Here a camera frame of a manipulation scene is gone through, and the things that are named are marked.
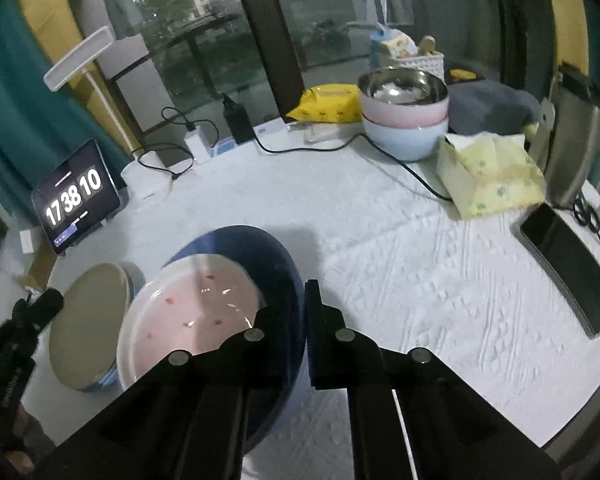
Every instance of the table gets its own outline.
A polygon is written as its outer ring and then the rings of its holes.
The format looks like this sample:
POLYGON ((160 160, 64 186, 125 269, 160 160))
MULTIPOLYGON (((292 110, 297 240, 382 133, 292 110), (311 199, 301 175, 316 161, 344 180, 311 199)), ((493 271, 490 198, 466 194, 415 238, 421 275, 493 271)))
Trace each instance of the table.
MULTIPOLYGON (((298 145, 298 135, 262 140, 280 149, 298 145)), ((430 167, 416 166, 441 186, 430 167)), ((542 446, 600 385, 600 337, 587 338, 513 237, 521 215, 461 221, 362 140, 340 152, 285 155, 247 143, 183 176, 163 202, 130 204, 59 260, 50 285, 66 290, 101 262, 131 262, 150 279, 197 236, 254 225, 280 240, 304 280, 320 281, 324 302, 350 327, 384 348, 430 348, 542 446)), ((565 218, 600 262, 597 240, 565 218)), ((45 353, 43 341, 24 405, 60 442, 119 390, 71 392, 45 353)), ((245 457, 243 477, 353 478, 344 391, 308 392, 292 421, 245 457)))

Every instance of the stacked bowls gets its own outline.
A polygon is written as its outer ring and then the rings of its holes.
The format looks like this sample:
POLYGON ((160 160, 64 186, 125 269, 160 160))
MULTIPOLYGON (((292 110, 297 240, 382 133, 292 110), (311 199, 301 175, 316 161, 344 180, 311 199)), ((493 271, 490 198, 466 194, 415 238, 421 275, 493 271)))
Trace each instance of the stacked bowls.
POLYGON ((448 131, 449 92, 434 75, 385 67, 358 82, 366 134, 405 162, 431 156, 448 131))

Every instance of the yellow bag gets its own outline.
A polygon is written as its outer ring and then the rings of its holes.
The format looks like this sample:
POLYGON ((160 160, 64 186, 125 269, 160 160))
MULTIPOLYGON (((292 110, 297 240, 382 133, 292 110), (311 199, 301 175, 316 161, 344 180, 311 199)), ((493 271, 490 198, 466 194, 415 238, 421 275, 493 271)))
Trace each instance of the yellow bag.
POLYGON ((357 123, 362 120, 358 87, 332 83, 304 91, 300 103, 287 115, 296 121, 357 123))

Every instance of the smartphone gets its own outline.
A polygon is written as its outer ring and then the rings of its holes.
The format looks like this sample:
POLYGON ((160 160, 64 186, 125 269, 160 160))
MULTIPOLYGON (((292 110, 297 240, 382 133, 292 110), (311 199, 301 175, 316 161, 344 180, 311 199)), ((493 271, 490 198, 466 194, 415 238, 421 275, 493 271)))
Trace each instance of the smartphone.
POLYGON ((542 204, 515 230, 567 299, 590 338, 600 335, 600 265, 567 223, 542 204))

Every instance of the power cord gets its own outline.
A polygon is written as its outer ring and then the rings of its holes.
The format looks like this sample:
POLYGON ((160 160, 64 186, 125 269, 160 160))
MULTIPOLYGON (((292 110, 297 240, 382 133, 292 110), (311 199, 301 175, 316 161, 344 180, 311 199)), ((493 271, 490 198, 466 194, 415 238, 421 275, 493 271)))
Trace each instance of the power cord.
POLYGON ((576 222, 597 235, 598 240, 600 240, 600 217, 593 206, 584 198, 582 192, 580 192, 573 201, 571 211, 573 212, 576 222))
POLYGON ((293 152, 333 153, 333 152, 338 152, 339 150, 346 148, 354 140, 356 140, 358 138, 362 138, 362 139, 365 139, 366 142, 368 142, 373 148, 375 148, 378 152, 382 153, 389 160, 394 161, 396 164, 400 165, 400 167, 404 168, 409 173, 411 173, 411 176, 413 176, 419 183, 421 183, 427 189, 427 191, 429 191, 433 196, 439 198, 440 200, 444 200, 446 202, 453 202, 453 199, 451 197, 444 196, 444 195, 441 195, 440 193, 438 193, 429 184, 427 184, 426 181, 419 174, 417 174, 415 171, 413 171, 409 166, 407 166, 399 158, 393 156, 391 153, 387 153, 385 150, 380 148, 380 146, 378 146, 375 142, 373 142, 371 139, 369 139, 369 137, 367 137, 366 134, 355 134, 347 142, 344 142, 343 144, 336 146, 335 148, 305 148, 305 147, 301 147, 301 148, 289 148, 288 150, 270 150, 269 148, 266 148, 265 146, 262 145, 262 143, 260 142, 260 139, 255 134, 255 132, 254 132, 254 136, 255 136, 256 142, 258 143, 258 146, 260 146, 261 150, 263 150, 264 152, 273 153, 273 154, 293 153, 293 152))
POLYGON ((141 148, 137 148, 137 149, 133 150, 131 152, 131 155, 135 155, 135 153, 139 152, 140 150, 144 150, 144 153, 142 155, 138 156, 138 164, 140 164, 140 166, 142 166, 144 168, 148 168, 149 170, 155 170, 155 171, 161 171, 163 173, 169 173, 171 175, 172 182, 175 182, 176 180, 178 180, 181 176, 183 176, 185 173, 187 173, 187 171, 189 171, 193 167, 193 161, 194 161, 193 154, 187 148, 184 148, 183 146, 176 144, 175 142, 154 142, 153 144, 146 144, 146 145, 142 146, 141 148), (148 152, 151 152, 151 151, 165 152, 167 150, 180 150, 181 152, 186 153, 186 155, 191 158, 191 163, 187 166, 187 168, 185 170, 176 173, 175 171, 171 171, 168 168, 158 168, 157 166, 149 166, 148 164, 145 164, 142 161, 142 158, 148 152))
POLYGON ((196 119, 194 121, 191 121, 191 120, 187 119, 186 112, 181 112, 180 110, 178 110, 177 108, 174 108, 173 106, 165 106, 162 110, 160 110, 160 115, 169 124, 177 124, 178 126, 186 126, 187 131, 189 131, 189 132, 192 132, 193 130, 196 129, 196 124, 209 123, 213 126, 214 130, 216 131, 216 140, 214 140, 213 144, 210 145, 209 147, 214 148, 216 146, 216 144, 218 143, 218 141, 220 140, 220 130, 218 130, 216 123, 213 122, 211 119, 196 119), (175 115, 171 115, 169 117, 165 116, 164 113, 167 110, 171 110, 171 111, 175 112, 175 115), (182 122, 176 121, 177 118, 181 118, 182 122))

